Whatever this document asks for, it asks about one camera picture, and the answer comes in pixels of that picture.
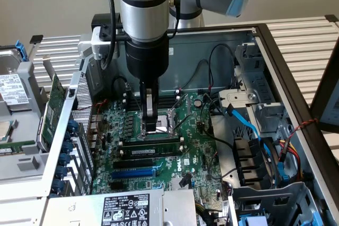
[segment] green circuit board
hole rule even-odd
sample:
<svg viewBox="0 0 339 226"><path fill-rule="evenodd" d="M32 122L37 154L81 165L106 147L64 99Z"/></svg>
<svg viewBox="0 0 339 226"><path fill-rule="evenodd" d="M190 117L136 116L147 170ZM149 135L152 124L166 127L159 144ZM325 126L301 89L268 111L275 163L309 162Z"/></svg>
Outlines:
<svg viewBox="0 0 339 226"><path fill-rule="evenodd" d="M42 136L47 143L52 144L55 131L60 119L61 111L65 101L65 90L56 74L53 76L52 88L46 112L43 116Z"/></svg>
<svg viewBox="0 0 339 226"><path fill-rule="evenodd" d="M207 208L220 209L222 199L217 198L216 191L218 189L222 190L221 182L212 179L207 173L206 166L202 163L202 157L205 156L207 164L210 164L216 152L216 143L197 130L197 122L200 121L200 109L196 109L193 106L193 101L197 98L202 100L202 95L190 93L175 110L176 122L180 122L190 114L190 117L180 126L178 132L184 138L184 151L182 154L153 158L154 165L159 166L156 176L116 180L112 180L111 174L115 170L113 163L121 161L118 147L119 137L121 136L121 123L124 125L132 123L132 126L129 125L127 130L123 131L123 135L129 135L132 142L137 142L136 136L140 132L140 119L138 118L139 112L124 112L119 108L119 104L115 104L116 107L114 107L113 102L109 104L102 114L107 119L103 131L111 133L111 142L106 144L105 151L102 150L100 142L96 143L94 153L96 174L93 180L92 194L116 192L110 187L110 184L115 181L123 182L123 189L119 190L119 192L157 188L164 188L164 190L169 191L174 188L174 183L178 183L187 172L190 172L193 176L192 185L196 201L203 203ZM207 120L207 114L206 107L203 112L203 122ZM177 143L161 146L176 149ZM220 167L217 162L212 165L211 173L214 176L220 176Z"/></svg>

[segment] capacitor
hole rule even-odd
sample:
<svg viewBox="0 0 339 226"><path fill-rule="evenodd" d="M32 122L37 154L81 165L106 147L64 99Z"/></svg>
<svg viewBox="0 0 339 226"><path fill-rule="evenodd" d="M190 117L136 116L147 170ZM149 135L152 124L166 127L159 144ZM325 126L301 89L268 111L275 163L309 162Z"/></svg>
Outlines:
<svg viewBox="0 0 339 226"><path fill-rule="evenodd" d="M195 107L196 109L200 109L201 106L202 106L202 101L199 100L199 99L195 99L194 102L193 102L193 104L194 104L194 107Z"/></svg>
<svg viewBox="0 0 339 226"><path fill-rule="evenodd" d="M217 189L217 201L219 200L220 196L221 196L221 191Z"/></svg>

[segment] connector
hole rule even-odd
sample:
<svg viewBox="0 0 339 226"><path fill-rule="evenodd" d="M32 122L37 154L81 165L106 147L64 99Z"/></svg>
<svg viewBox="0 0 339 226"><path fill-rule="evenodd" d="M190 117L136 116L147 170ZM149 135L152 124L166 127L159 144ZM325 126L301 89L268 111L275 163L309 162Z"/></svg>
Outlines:
<svg viewBox="0 0 339 226"><path fill-rule="evenodd" d="M133 169L126 171L113 171L112 179L134 178L134 177L155 177L156 170L152 168Z"/></svg>
<svg viewBox="0 0 339 226"><path fill-rule="evenodd" d="M182 180L179 182L179 185L181 188L185 187L186 185L189 185L189 189L192 189L192 174L187 173Z"/></svg>
<svg viewBox="0 0 339 226"><path fill-rule="evenodd" d="M284 147L281 150L281 156L279 158L280 162L284 162L285 161L286 155L287 155L287 148L288 148L289 144L290 144L290 139L286 139L285 143L284 143Z"/></svg>

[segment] red wire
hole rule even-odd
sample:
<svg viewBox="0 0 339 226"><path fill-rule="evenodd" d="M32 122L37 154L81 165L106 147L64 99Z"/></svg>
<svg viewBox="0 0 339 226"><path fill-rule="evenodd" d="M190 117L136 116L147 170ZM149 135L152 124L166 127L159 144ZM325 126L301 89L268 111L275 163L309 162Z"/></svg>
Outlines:
<svg viewBox="0 0 339 226"><path fill-rule="evenodd" d="M312 123L318 123L318 122L319 122L318 119L310 119L310 120L308 120L308 121L302 122L301 125L297 126L297 127L293 130L293 132L291 133L291 135L289 135L288 138L291 139L292 136L293 136L293 134L294 134L297 130L299 130L299 129L301 129L301 128L304 128L305 126L307 126L307 125L309 125L309 124L312 124Z"/></svg>
<svg viewBox="0 0 339 226"><path fill-rule="evenodd" d="M298 169L297 169L298 177L297 177L297 179L300 179L300 167L301 167L300 157L293 149L291 149L289 147L287 148L287 151L289 153L293 154L295 156L296 160L297 160L297 163L298 163Z"/></svg>
<svg viewBox="0 0 339 226"><path fill-rule="evenodd" d="M100 103L92 104L91 106L87 106L87 107L84 107L84 108L79 108L79 109L76 109L76 111L83 111L85 109L88 109L88 108L91 108L91 107L96 107L98 105L100 105Z"/></svg>

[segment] motherboard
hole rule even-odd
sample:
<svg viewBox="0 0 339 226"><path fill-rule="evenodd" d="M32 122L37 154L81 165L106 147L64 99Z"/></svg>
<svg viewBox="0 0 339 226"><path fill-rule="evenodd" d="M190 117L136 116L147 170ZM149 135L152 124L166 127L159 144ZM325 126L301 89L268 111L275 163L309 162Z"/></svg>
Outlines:
<svg viewBox="0 0 339 226"><path fill-rule="evenodd" d="M202 132L202 123L208 120L207 107L200 121L203 96L182 96L185 98L176 108L159 110L153 133L142 129L139 111L128 111L120 102L103 108L97 135L104 140L98 139L94 150L92 194L191 188L195 200L206 208L222 207L221 181L210 175L220 176L219 162L210 166L216 143ZM184 186L187 179L190 184Z"/></svg>

